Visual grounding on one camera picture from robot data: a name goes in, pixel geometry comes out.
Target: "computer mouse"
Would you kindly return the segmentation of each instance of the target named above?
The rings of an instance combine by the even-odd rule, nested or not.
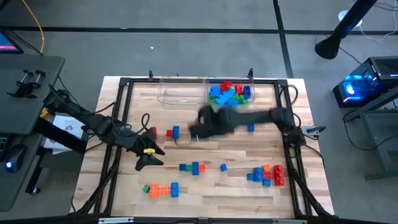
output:
[[[6,160],[6,170],[8,172],[17,172],[22,166],[24,160],[24,154],[26,146],[23,144],[17,144],[12,146],[9,150]]]

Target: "wooden table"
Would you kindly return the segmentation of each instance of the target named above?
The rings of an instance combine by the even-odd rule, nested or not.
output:
[[[116,99],[120,77],[104,77],[97,110]],[[302,125],[313,124],[310,105],[305,91],[304,80],[288,79],[298,90],[298,100],[293,105],[294,112],[302,120]],[[276,106],[272,85],[256,85],[254,109],[269,109]],[[286,168],[281,134],[274,124],[256,125],[254,133],[245,127],[236,130],[234,135],[209,141],[189,141],[187,123],[197,116],[197,108],[191,110],[166,110],[157,100],[158,84],[135,83],[127,123],[133,129],[141,128],[141,116],[150,114],[149,126],[157,126],[158,145],[164,148],[165,156],[157,156],[164,166],[150,166],[137,172],[134,167],[137,157],[123,150],[121,165],[114,194],[112,216],[135,217],[213,217],[213,218],[293,218],[289,180],[284,187],[263,187],[259,182],[246,180],[246,174],[253,167],[263,164],[282,164]],[[111,115],[111,110],[104,111]],[[166,138],[167,129],[180,126],[180,140],[177,145]],[[319,150],[316,141],[307,140],[308,145]],[[87,147],[95,145],[94,138]],[[100,179],[105,145],[96,147],[84,156],[78,179],[74,204],[79,209],[93,193]],[[326,211],[333,213],[325,171],[320,157],[310,149],[302,147],[302,159],[308,188]],[[192,161],[206,164],[206,172],[192,176],[189,172],[178,171],[179,164]],[[227,172],[220,171],[220,164],[228,166]],[[170,186],[171,182],[180,185],[179,198],[160,195],[151,199],[142,191],[145,184],[159,183]],[[103,206],[108,190],[105,190]],[[304,212],[301,191],[298,190],[300,208]]]

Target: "clear plastic bin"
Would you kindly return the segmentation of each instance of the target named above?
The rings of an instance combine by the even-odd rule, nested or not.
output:
[[[206,103],[206,78],[161,77],[157,100],[165,109],[199,109]]]
[[[209,92],[212,86],[219,86],[221,83],[228,80],[232,83],[234,87],[236,84],[240,84],[242,86],[250,86],[250,98],[247,99],[248,103],[245,105],[238,105],[238,107],[245,107],[250,105],[256,100],[255,92],[254,92],[254,80],[251,77],[244,77],[244,78],[227,78],[227,77],[213,77],[208,78],[207,85],[206,85],[206,102],[209,100]]]

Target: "monitor screen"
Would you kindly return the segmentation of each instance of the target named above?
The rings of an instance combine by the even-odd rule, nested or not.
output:
[[[8,36],[0,32],[0,54],[22,54],[23,51]]]

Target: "gray floor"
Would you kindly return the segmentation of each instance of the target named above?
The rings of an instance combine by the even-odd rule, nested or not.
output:
[[[285,29],[333,30],[337,14],[349,9],[346,0],[280,0]],[[276,29],[272,0],[43,0],[28,3],[43,26],[177,27]],[[19,1],[0,14],[2,24],[34,26]],[[392,12],[372,8],[365,30],[393,30]],[[18,32],[40,46],[38,32]],[[347,139],[331,89],[358,64],[344,52],[325,60],[313,50],[314,35],[288,35],[295,78],[304,78],[315,124],[327,129],[320,138],[335,213],[343,218],[396,223],[396,180],[365,183],[364,175],[379,167],[373,152],[355,149]],[[274,34],[140,34],[46,32],[45,54],[66,58],[62,77],[88,109],[94,109],[105,75],[241,77],[254,68],[255,77],[286,77],[279,36]],[[369,56],[397,55],[398,36],[375,42],[349,36],[341,46],[359,61]],[[367,146],[360,124],[349,124],[353,139]],[[69,211],[78,173],[46,170],[36,196],[21,193],[0,219],[62,215]]]

